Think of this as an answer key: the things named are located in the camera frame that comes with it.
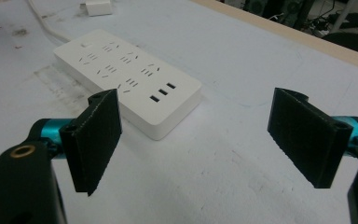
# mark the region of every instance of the electrical outlet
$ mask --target electrical outlet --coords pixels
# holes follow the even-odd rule
[[[91,92],[117,89],[121,115],[152,139],[163,138],[200,103],[199,81],[106,31],[81,36],[54,54]]]

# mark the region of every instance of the dirt stain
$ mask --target dirt stain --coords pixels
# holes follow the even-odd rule
[[[53,13],[49,13],[49,14],[47,14],[47,15],[44,15],[44,16],[42,16],[42,19],[45,19],[45,18],[48,18],[48,17],[53,17],[53,16],[55,16],[56,14],[53,12]]]
[[[25,29],[15,30],[13,33],[11,33],[12,36],[26,36],[28,34],[28,31]]]

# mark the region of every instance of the white cable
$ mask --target white cable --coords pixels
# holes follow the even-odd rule
[[[284,13],[277,14],[277,15],[273,15],[273,16],[269,17],[268,20],[269,20],[269,21],[270,21],[271,19],[278,20],[278,17],[279,17],[279,16],[283,16],[283,15],[284,15]]]
[[[54,31],[53,29],[51,29],[48,24],[43,20],[43,18],[40,16],[39,11],[37,10],[37,8],[34,6],[34,1],[33,0],[28,0],[28,3],[30,4],[32,10],[34,11],[34,14],[36,14],[37,18],[39,19],[39,21],[42,23],[43,27],[45,28],[45,30],[50,33],[51,35],[54,35],[56,37],[58,37],[61,40],[65,40],[66,42],[69,42],[72,40],[71,37],[64,35],[64,34],[60,34],[57,31]]]

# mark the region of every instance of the black wire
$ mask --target black wire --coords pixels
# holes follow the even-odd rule
[[[334,7],[336,7],[336,0],[333,0],[333,6],[331,7],[331,9],[328,10],[328,11],[326,11],[324,14],[320,15],[319,17],[322,17],[322,16],[324,16],[325,14],[327,14],[327,13],[333,11]]]

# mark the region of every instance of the charger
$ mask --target charger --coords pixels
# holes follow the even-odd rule
[[[86,0],[86,9],[89,16],[102,16],[113,13],[110,0]]]

